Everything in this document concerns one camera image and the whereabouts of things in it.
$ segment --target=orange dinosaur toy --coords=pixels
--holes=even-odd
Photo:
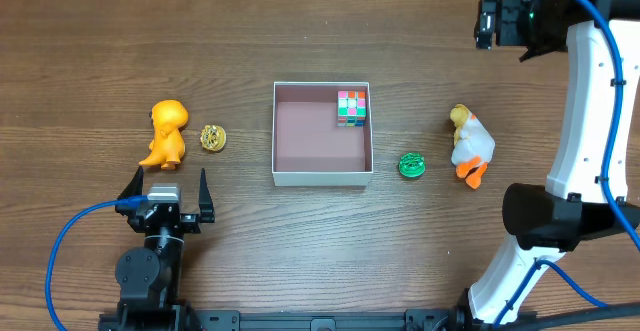
[[[158,102],[149,114],[153,121],[153,140],[149,144],[151,154],[140,161],[140,166],[162,165],[163,170],[173,170],[184,156],[184,140],[179,128],[187,124],[187,109],[176,100]]]

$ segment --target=colorful cube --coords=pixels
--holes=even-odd
[[[364,126],[367,118],[367,93],[338,91],[338,126]]]

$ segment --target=tabletop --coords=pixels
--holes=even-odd
[[[186,237],[181,296],[197,309],[452,306],[503,240],[506,188],[544,184],[568,82],[566,54],[520,63],[521,48],[476,50],[477,2],[0,0],[0,329],[53,329],[43,294],[51,246],[73,215],[126,186],[148,155],[148,113],[163,99],[190,113],[187,153],[176,171],[149,170],[146,187],[177,182],[195,211],[205,168],[216,207],[216,223]],[[370,83],[366,188],[274,186],[274,81]],[[476,191],[450,163],[457,103],[497,143]],[[206,124],[227,131],[221,153],[201,148]],[[420,180],[398,174],[410,151],[425,156]],[[631,202],[640,202],[639,155],[636,117]],[[95,329],[115,310],[115,263],[142,239],[113,209],[71,229],[53,277],[67,328]],[[583,242],[559,265],[601,300],[638,299],[640,258],[627,235]],[[549,272],[523,309],[588,306]]]

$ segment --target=green round toy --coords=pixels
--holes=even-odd
[[[427,166],[424,163],[424,157],[415,152],[402,156],[398,163],[398,170],[402,176],[408,179],[420,178],[426,169]]]

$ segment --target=black cable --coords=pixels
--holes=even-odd
[[[500,327],[500,331],[535,331],[549,327],[573,325],[589,321],[607,320],[619,317],[640,316],[640,302],[608,307],[598,307],[564,314],[540,317],[535,321]]]

